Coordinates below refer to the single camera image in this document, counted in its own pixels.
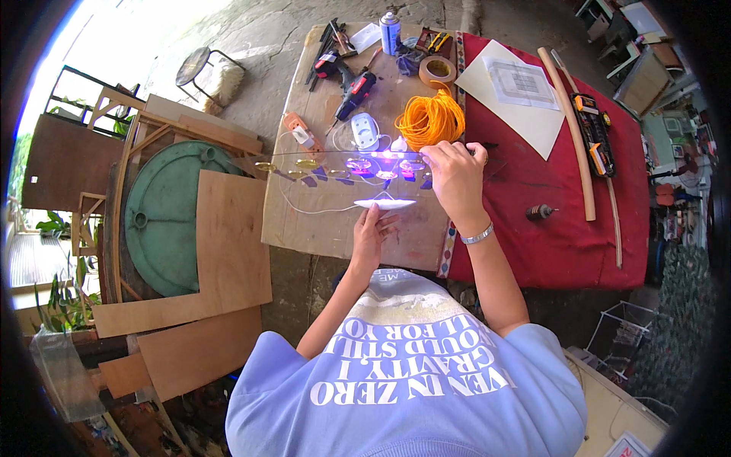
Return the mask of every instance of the concrete floor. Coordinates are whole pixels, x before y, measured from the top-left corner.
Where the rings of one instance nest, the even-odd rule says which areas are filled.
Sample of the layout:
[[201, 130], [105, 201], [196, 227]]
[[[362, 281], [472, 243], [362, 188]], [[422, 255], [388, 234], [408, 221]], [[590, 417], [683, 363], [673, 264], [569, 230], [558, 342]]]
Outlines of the concrete floor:
[[[461, 0], [295, 1], [233, 0], [222, 10], [194, 24], [181, 37], [162, 45], [143, 87], [147, 93], [193, 105], [174, 85], [174, 74], [187, 53], [209, 45], [241, 61], [248, 72], [240, 96], [221, 114], [257, 132], [265, 152], [273, 149], [289, 85], [314, 24], [337, 17], [340, 21], [377, 20], [387, 10], [397, 11], [404, 23], [459, 29]], [[570, 6], [559, 0], [484, 0], [479, 33], [484, 37], [536, 54], [540, 46], [555, 48], [572, 74], [605, 95], [613, 87], [605, 75], [610, 68], [596, 61], [597, 45], [587, 43], [583, 24]], [[333, 277], [346, 260], [317, 257], [271, 248], [273, 302], [262, 307], [265, 330], [297, 344], [330, 298]], [[457, 284], [458, 289], [468, 284]], [[531, 319], [554, 331], [562, 345], [583, 347], [599, 320], [599, 311], [629, 293], [524, 290]]]

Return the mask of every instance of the coil of rope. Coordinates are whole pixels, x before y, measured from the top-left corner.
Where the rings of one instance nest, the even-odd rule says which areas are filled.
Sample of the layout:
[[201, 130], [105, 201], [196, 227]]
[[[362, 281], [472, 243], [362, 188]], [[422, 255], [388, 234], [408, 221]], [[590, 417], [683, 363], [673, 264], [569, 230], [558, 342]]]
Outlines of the coil of rope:
[[412, 97], [394, 122], [413, 151], [443, 140], [456, 141], [464, 132], [464, 113], [452, 98], [450, 88], [442, 85], [444, 88], [434, 97]]

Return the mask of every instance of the brown tape roll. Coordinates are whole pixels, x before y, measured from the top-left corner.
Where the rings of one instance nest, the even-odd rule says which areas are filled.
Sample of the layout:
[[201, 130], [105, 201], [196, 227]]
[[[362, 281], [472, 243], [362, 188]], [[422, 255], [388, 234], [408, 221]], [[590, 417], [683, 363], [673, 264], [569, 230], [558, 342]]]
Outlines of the brown tape roll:
[[457, 69], [452, 62], [442, 56], [429, 56], [419, 65], [419, 78], [422, 83], [432, 89], [443, 89], [442, 84], [433, 81], [439, 81], [446, 84], [447, 87], [451, 87], [457, 79]]

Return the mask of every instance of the stool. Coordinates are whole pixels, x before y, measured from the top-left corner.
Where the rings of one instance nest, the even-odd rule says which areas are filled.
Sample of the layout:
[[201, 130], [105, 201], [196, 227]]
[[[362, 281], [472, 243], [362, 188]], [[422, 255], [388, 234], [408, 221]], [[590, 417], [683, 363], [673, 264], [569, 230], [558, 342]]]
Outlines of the stool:
[[241, 66], [237, 61], [230, 58], [226, 54], [222, 53], [220, 50], [214, 49], [211, 50], [208, 46], [204, 46], [202, 48], [198, 48], [195, 51], [193, 51], [188, 57], [186, 57], [185, 61], [181, 65], [181, 68], [178, 70], [177, 76], [175, 76], [175, 85], [180, 88], [185, 94], [198, 102], [198, 100], [193, 97], [191, 94], [188, 93], [187, 90], [183, 88], [187, 83], [193, 83], [193, 86], [201, 91], [203, 95], [211, 99], [213, 103], [216, 105], [221, 106], [220, 103], [218, 103], [213, 97], [206, 94], [203, 89], [198, 87], [198, 85], [195, 83], [195, 77], [200, 74], [200, 72], [203, 70], [203, 67], [205, 67], [206, 64], [213, 66], [211, 62], [208, 61], [208, 59], [211, 58], [211, 54], [218, 53], [221, 54], [223, 57], [227, 58], [231, 63], [234, 65], [240, 67], [242, 70], [246, 71], [244, 67]]

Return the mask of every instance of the white plate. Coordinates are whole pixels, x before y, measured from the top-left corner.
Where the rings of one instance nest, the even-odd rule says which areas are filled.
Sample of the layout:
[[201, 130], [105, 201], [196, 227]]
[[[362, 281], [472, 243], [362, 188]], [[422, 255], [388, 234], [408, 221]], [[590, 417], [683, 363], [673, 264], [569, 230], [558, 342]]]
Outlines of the white plate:
[[378, 207], [385, 210], [392, 210], [392, 209], [400, 209], [405, 208], [409, 205], [413, 205], [416, 203], [416, 200], [391, 200], [383, 198], [381, 200], [356, 200], [353, 203], [355, 203], [358, 206], [362, 206], [364, 208], [370, 208], [374, 203], [378, 203]]

